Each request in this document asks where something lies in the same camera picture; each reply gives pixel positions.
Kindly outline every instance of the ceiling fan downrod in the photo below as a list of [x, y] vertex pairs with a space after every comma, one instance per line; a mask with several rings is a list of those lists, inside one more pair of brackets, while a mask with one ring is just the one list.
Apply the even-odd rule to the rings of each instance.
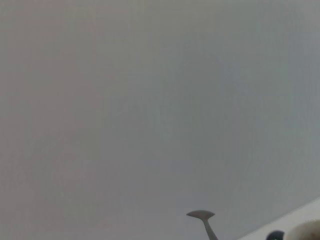
[[206, 210], [191, 211], [187, 214], [187, 216], [202, 220], [206, 233], [208, 234], [209, 240], [218, 240], [217, 236], [215, 235], [214, 231], [212, 230], [208, 222], [208, 219], [213, 217], [214, 215], [215, 214], [213, 212]]

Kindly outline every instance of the ceiling surface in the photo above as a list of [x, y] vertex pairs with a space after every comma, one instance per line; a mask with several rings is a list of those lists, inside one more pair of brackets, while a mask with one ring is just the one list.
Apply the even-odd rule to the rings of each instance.
[[319, 13], [1, 0], [1, 238], [236, 240], [320, 196]]

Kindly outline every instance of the white ceiling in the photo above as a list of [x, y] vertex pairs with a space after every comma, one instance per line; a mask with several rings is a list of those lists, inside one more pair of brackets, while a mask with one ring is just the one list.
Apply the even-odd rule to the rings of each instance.
[[221, 240], [320, 195], [316, 0], [1, 0], [4, 240]]

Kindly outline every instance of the dark object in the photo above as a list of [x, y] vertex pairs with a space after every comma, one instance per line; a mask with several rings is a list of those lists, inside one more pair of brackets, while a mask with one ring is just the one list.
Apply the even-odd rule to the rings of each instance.
[[283, 240], [285, 233], [283, 231], [277, 230], [269, 233], [266, 240]]

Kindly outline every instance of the ceiling fan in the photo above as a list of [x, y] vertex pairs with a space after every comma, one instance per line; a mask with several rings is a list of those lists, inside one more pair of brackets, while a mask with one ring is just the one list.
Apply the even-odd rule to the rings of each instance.
[[206, 210], [191, 211], [187, 214], [187, 216], [202, 220], [206, 233], [208, 234], [209, 240], [218, 240], [217, 236], [215, 235], [214, 231], [211, 229], [211, 226], [208, 222], [208, 219], [213, 217], [214, 215], [215, 214], [213, 212], [206, 211]]

